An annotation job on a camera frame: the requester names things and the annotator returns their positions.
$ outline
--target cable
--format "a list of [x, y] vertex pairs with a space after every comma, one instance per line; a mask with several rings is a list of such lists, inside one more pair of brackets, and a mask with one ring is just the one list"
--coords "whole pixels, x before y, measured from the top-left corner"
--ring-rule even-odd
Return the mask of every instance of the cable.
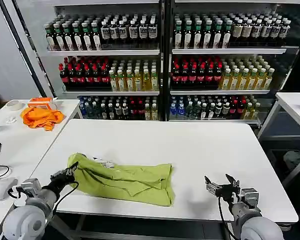
[[62, 201], [63, 199], [65, 199], [65, 197], [67, 197], [68, 195], [72, 194], [72, 193], [79, 187], [79, 183], [78, 183], [77, 181], [70, 182], [69, 184], [76, 184], [76, 186], [75, 186], [71, 191], [69, 191], [66, 195], [64, 195], [64, 196], [60, 199], [60, 201], [58, 201], [58, 203], [55, 205], [55, 207], [54, 207], [54, 209], [53, 209], [53, 211], [52, 211], [52, 215], [53, 215], [53, 216], [56, 214], [56, 212], [57, 212], [57, 207], [58, 207], [58, 205], [61, 203], [61, 201]]
[[225, 222], [224, 215], [222, 214], [220, 198], [221, 198], [221, 197], [218, 197], [218, 204], [219, 204], [219, 212], [220, 212], [220, 217], [221, 217], [222, 223], [223, 223], [225, 229], [226, 229], [226, 230], [228, 231], [228, 233], [231, 235], [231, 237], [233, 237], [235, 240], [240, 240], [240, 239], [236, 238], [235, 235], [229, 230], [228, 225], [227, 225], [226, 222]]

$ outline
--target shelf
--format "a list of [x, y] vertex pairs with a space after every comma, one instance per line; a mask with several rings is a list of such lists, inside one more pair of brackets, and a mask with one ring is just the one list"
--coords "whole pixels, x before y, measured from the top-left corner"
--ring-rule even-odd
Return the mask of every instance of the shelf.
[[159, 0], [31, 0], [39, 6], [109, 5], [109, 4], [157, 4]]
[[175, 3], [258, 3], [258, 4], [300, 4], [300, 0], [174, 0]]
[[77, 96], [158, 96], [159, 91], [63, 91], [67, 98]]
[[256, 95], [267, 94], [270, 90], [171, 90], [171, 95]]
[[173, 54], [284, 54], [285, 48], [190, 48], [172, 49]]
[[48, 51], [46, 56], [149, 56], [158, 55], [159, 49], [138, 50], [92, 50], [92, 51]]

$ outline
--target beverage bottle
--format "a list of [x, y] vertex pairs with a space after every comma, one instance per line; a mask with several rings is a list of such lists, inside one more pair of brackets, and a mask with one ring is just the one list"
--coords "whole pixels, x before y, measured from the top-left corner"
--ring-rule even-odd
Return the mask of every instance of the beverage bottle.
[[115, 45], [118, 44], [119, 30], [118, 30], [116, 21], [111, 21], [111, 26], [109, 29], [110, 29], [110, 37], [111, 37], [112, 43]]
[[136, 91], [136, 85], [134, 83], [134, 77], [132, 76], [132, 72], [130, 69], [126, 71], [126, 82], [127, 82], [127, 87], [129, 92], [134, 92]]
[[237, 88], [239, 72], [240, 72], [239, 68], [235, 68], [233, 70], [233, 75], [232, 75], [231, 81], [228, 84], [229, 90], [235, 90]]
[[216, 104], [214, 102], [210, 103], [210, 108], [208, 110], [208, 119], [212, 119], [215, 114]]
[[217, 49], [219, 47], [220, 39], [221, 39], [221, 28], [222, 28], [222, 20], [217, 20], [215, 25], [215, 30], [213, 32], [213, 44], [212, 47]]
[[74, 31], [74, 40], [75, 44], [79, 51], [84, 50], [84, 38], [83, 35], [80, 33], [79, 25], [77, 22], [72, 23], [73, 31]]
[[202, 108], [201, 108], [201, 115], [200, 115], [201, 120], [204, 120], [206, 118], [206, 113], [207, 113], [207, 104], [204, 102], [202, 103]]
[[138, 26], [134, 20], [130, 21], [129, 35], [131, 43], [136, 44], [138, 42]]
[[224, 105], [223, 105], [223, 108], [222, 108], [222, 116], [225, 118], [227, 116], [227, 114], [229, 113], [229, 110], [230, 110], [230, 103], [229, 102], [226, 102]]
[[266, 24], [264, 24], [262, 26], [262, 30], [261, 30], [261, 34], [260, 34], [260, 40], [259, 40], [259, 43], [262, 46], [265, 46], [267, 44], [268, 37], [269, 37], [271, 29], [272, 29], [271, 23], [272, 23], [272, 20], [269, 19], [266, 22]]
[[140, 92], [142, 89], [141, 88], [142, 83], [141, 83], [141, 78], [140, 78], [140, 72], [138, 69], [134, 70], [134, 83], [135, 83], [135, 90], [137, 92]]
[[275, 23], [272, 25], [272, 29], [268, 38], [268, 45], [269, 46], [276, 46], [277, 45], [277, 37], [279, 35], [279, 32], [281, 30], [281, 20], [275, 21]]
[[256, 20], [256, 23], [252, 26], [251, 30], [251, 38], [250, 38], [250, 45], [251, 46], [259, 46], [259, 36], [261, 34], [262, 30], [262, 20], [258, 19]]
[[211, 25], [212, 25], [211, 20], [205, 21], [205, 30], [203, 33], [203, 43], [202, 43], [202, 48], [204, 48], [204, 49], [209, 48], [209, 45], [210, 45]]
[[214, 76], [214, 63], [210, 62], [209, 68], [206, 71], [206, 74], [204, 76], [204, 86], [206, 88], [211, 88], [213, 76]]
[[158, 77], [155, 68], [151, 69], [151, 85], [152, 85], [152, 91], [158, 91]]
[[237, 103], [238, 100], [233, 100], [230, 104], [230, 109], [229, 109], [229, 113], [230, 113], [230, 118], [235, 118], [235, 114], [236, 114], [236, 110], [237, 110]]
[[234, 46], [239, 46], [239, 41], [242, 33], [243, 25], [242, 25], [242, 19], [239, 19], [233, 26], [232, 31], [232, 42]]
[[229, 40], [231, 37], [231, 28], [232, 28], [233, 21], [227, 20], [225, 25], [225, 30], [221, 40], [221, 47], [226, 49], [229, 46]]
[[195, 22], [195, 32], [194, 32], [194, 44], [193, 48], [198, 49], [201, 46], [201, 20]]
[[254, 81], [254, 85], [252, 86], [253, 90], [261, 89], [261, 85], [266, 78], [265, 72], [266, 72], [266, 69], [263, 67], [258, 71], [258, 74], [256, 75], [256, 81]]
[[75, 44], [73, 43], [74, 38], [73, 38], [73, 34], [69, 28], [69, 24], [63, 23], [62, 28], [64, 31], [64, 40], [66, 42], [66, 45], [67, 45], [69, 51], [74, 51], [75, 50]]

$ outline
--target bottle label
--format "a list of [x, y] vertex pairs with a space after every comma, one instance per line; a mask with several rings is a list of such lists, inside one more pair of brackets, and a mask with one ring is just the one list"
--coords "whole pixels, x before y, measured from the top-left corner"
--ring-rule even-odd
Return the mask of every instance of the bottle label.
[[251, 37], [257, 38], [260, 35], [261, 26], [255, 25], [251, 30]]
[[59, 47], [60, 47], [61, 51], [66, 51], [67, 50], [66, 45], [65, 45], [64, 40], [62, 39], [62, 37], [57, 36], [56, 40], [58, 41], [58, 44], [59, 44]]
[[138, 38], [138, 27], [129, 27], [130, 38], [137, 39]]
[[119, 32], [117, 27], [110, 27], [110, 35], [112, 39], [118, 39], [119, 38]]
[[228, 89], [228, 83], [229, 83], [229, 78], [225, 78], [223, 79], [223, 83], [222, 83], [222, 90], [227, 90]]
[[282, 26], [278, 34], [278, 37], [284, 39], [287, 36], [289, 29], [290, 26]]
[[92, 50], [91, 41], [89, 36], [83, 36], [85, 46], [87, 50]]
[[69, 51], [74, 51], [75, 48], [74, 48], [74, 45], [72, 43], [71, 37], [70, 36], [65, 36], [64, 39], [66, 41], [66, 44], [68, 45]]
[[175, 35], [175, 40], [174, 40], [174, 48], [179, 49], [181, 47], [181, 34], [177, 33]]
[[244, 26], [242, 29], [241, 36], [244, 38], [250, 37], [251, 29], [252, 29], [251, 25]]
[[74, 36], [74, 40], [75, 40], [76, 46], [78, 47], [78, 50], [82, 51], [84, 48], [82, 46], [82, 42], [81, 42], [80, 36]]
[[141, 39], [146, 39], [148, 37], [148, 28], [146, 26], [139, 27], [139, 35]]
[[206, 34], [204, 35], [202, 48], [206, 49], [206, 48], [209, 47], [210, 37], [211, 37], [211, 34], [210, 34], [210, 33], [206, 33]]
[[206, 112], [205, 111], [203, 111], [202, 113], [201, 113], [201, 120], [203, 120], [203, 119], [205, 119], [206, 118]]
[[47, 36], [46, 40], [48, 41], [48, 44], [49, 44], [49, 51], [55, 51], [56, 45], [55, 45], [54, 39], [51, 36]]
[[223, 49], [226, 49], [228, 47], [230, 36], [231, 36], [230, 33], [224, 34], [223, 41], [222, 41], [222, 48]]
[[145, 120], [150, 120], [150, 112], [146, 112], [144, 115], [145, 115]]
[[119, 30], [119, 37], [121, 39], [127, 39], [128, 38], [128, 33], [127, 33], [127, 28], [124, 27], [118, 27]]
[[188, 49], [190, 47], [190, 41], [191, 41], [191, 34], [187, 33], [184, 36], [184, 49]]
[[271, 26], [263, 26], [261, 30], [261, 37], [262, 38], [267, 38], [270, 35], [271, 32]]
[[245, 88], [246, 82], [247, 82], [247, 79], [245, 77], [242, 77], [239, 87], [238, 87], [238, 90], [243, 90]]
[[101, 28], [101, 35], [104, 40], [110, 39], [110, 31], [109, 28]]
[[97, 50], [101, 50], [100, 37], [98, 35], [94, 35], [93, 40], [94, 40], [95, 48]]
[[281, 27], [280, 26], [272, 26], [270, 37], [276, 38], [279, 35]]
[[236, 77], [233, 77], [232, 81], [231, 81], [231, 85], [230, 85], [230, 90], [235, 90], [236, 89], [237, 82], [238, 82], [238, 79]]
[[220, 38], [221, 38], [221, 33], [216, 33], [214, 35], [214, 40], [213, 40], [213, 48], [217, 49], [219, 46], [219, 42], [220, 42]]
[[241, 36], [243, 26], [237, 26], [235, 25], [233, 28], [232, 36], [235, 38], [239, 38]]
[[158, 36], [158, 31], [157, 31], [157, 27], [156, 26], [149, 26], [148, 27], [148, 31], [149, 31], [149, 38], [150, 39], [156, 39]]
[[196, 35], [194, 35], [194, 45], [193, 48], [194, 49], [198, 49], [200, 46], [200, 39], [201, 39], [201, 34], [197, 33]]

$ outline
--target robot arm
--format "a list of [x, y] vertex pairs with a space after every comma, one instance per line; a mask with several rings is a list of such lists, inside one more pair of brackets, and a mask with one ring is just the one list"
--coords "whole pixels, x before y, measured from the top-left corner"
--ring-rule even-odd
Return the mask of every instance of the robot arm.
[[60, 198], [60, 192], [68, 184], [77, 183], [72, 191], [79, 185], [74, 177], [77, 166], [78, 162], [53, 174], [50, 177], [51, 182], [46, 186], [41, 187], [38, 179], [31, 178], [25, 180], [20, 186], [11, 188], [8, 191], [11, 197], [20, 198], [21, 193], [24, 193], [27, 195], [27, 199], [25, 200], [25, 206], [14, 209], [5, 218], [2, 226], [4, 237], [8, 240], [34, 240], [42, 237], [45, 227], [63, 199], [54, 208], [55, 203]]
[[[206, 189], [218, 198], [219, 211], [224, 227], [235, 240], [283, 240], [279, 226], [261, 215], [257, 207], [259, 193], [254, 188], [240, 188], [240, 182], [225, 175], [230, 184], [218, 185], [204, 176]], [[228, 229], [221, 210], [220, 199], [229, 204], [234, 217], [233, 233]]]

